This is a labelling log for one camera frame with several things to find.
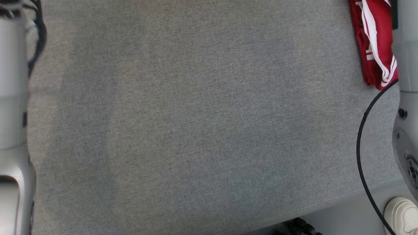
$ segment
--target seam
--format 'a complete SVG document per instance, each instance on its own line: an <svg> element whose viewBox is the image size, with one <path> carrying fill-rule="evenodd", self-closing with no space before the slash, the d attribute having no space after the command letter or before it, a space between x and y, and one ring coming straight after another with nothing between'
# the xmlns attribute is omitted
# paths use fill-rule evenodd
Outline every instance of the seam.
<svg viewBox="0 0 418 235"><path fill-rule="evenodd" d="M390 184L390 183L393 183L393 182L396 182L396 181L400 181L400 180L399 179L387 180L387 181L384 181L382 183L376 184L373 187L374 188L377 188L377 187L383 186L385 184ZM266 219L263 219L263 220L259 220L259 221L256 221L256 222L247 224L245 226L241 226L241 227L236 228L236 229L230 229L230 230L224 231L224 232L219 233L219 234L220 235L232 234L234 232L239 232L241 230L244 230L245 228L252 227L252 226L254 226L256 224L261 224L261 223L264 223L264 222L269 221L269 220L278 221L280 218L285 217L287 215L295 214L295 213L298 213L298 212L301 212L301 211L305 211L305 210L310 209L310 208L313 208L313 207L317 207L317 206L324 205L324 204L327 204L327 203L330 203L330 202L334 202L334 201L337 201L339 199L347 198L347 197L350 197L350 196L352 196L354 194L357 194L359 192L364 192L364 189L362 188L362 189L359 189L359 190L356 190L356 191L353 191L353 192L350 192L350 193L343 194L341 196L337 196L337 197L328 199L328 200L326 200L324 202L315 203L315 204L312 204L310 206L307 206L307 207L304 207L304 208L301 208L301 209L298 209L298 210L294 210L294 211L291 211L291 212L287 212L285 214L281 214L281 215L278 215L278 216L273 216L273 217L270 217L270 218L266 218Z"/></svg>

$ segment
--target gray cushion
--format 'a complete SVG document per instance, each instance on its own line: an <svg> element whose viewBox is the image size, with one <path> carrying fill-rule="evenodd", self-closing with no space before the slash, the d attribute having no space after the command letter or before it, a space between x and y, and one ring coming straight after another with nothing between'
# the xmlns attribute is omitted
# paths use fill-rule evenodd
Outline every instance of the gray cushion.
<svg viewBox="0 0 418 235"><path fill-rule="evenodd" d="M348 1L45 0L31 79L34 234L238 234L362 192L376 95ZM363 137L401 180L394 87Z"/></svg>

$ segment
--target floor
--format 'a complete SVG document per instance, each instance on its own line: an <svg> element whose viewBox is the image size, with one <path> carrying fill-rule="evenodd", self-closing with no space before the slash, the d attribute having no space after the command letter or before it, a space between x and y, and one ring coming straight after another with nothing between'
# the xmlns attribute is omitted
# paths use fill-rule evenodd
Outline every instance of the floor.
<svg viewBox="0 0 418 235"><path fill-rule="evenodd" d="M394 197L406 197L416 203L406 184L373 194L376 204L383 211L388 200ZM324 235L384 235L383 225L377 217L366 194L343 204L330 207L301 217ZM275 228L286 233L282 224L267 227L245 235L270 235Z"/></svg>

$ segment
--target silver metal part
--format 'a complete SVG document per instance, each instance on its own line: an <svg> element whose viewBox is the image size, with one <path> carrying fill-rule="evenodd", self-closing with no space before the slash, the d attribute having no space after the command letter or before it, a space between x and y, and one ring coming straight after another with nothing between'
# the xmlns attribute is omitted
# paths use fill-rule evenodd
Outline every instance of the silver metal part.
<svg viewBox="0 0 418 235"><path fill-rule="evenodd" d="M31 230L36 173L26 145L27 100L25 24L0 18L1 235L28 235Z"/></svg>

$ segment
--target white stripe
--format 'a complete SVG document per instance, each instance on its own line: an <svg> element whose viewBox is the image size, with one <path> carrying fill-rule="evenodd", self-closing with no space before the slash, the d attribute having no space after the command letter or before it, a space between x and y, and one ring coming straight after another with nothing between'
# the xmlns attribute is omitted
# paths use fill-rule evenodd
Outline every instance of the white stripe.
<svg viewBox="0 0 418 235"><path fill-rule="evenodd" d="M362 20L363 24L366 26L364 29L364 32L366 33L367 37L369 38L370 44L372 45L372 52L375 56L375 61L379 65L379 67L382 69L382 78L384 81L387 81L389 78L389 70L384 66L382 61L379 57L379 51L377 49L377 31L376 31L376 21L373 18L373 15L369 9L369 6L367 4L366 0L363 0L363 13L362 13Z"/></svg>
<svg viewBox="0 0 418 235"><path fill-rule="evenodd" d="M375 56L373 54L366 55L367 60L374 60Z"/></svg>
<svg viewBox="0 0 418 235"><path fill-rule="evenodd" d="M363 10L363 3L362 2L356 2L356 5L359 6L361 10Z"/></svg>
<svg viewBox="0 0 418 235"><path fill-rule="evenodd" d="M395 71L396 71L396 67L398 66L398 60L395 58L395 56L392 57L392 65L390 68L390 76L389 76L389 81L387 83L385 83L384 81L382 81L381 85L382 87L385 87L386 85L389 84L389 82L392 80L393 75L395 75Z"/></svg>
<svg viewBox="0 0 418 235"><path fill-rule="evenodd" d="M385 2L391 7L389 0L385 0Z"/></svg>

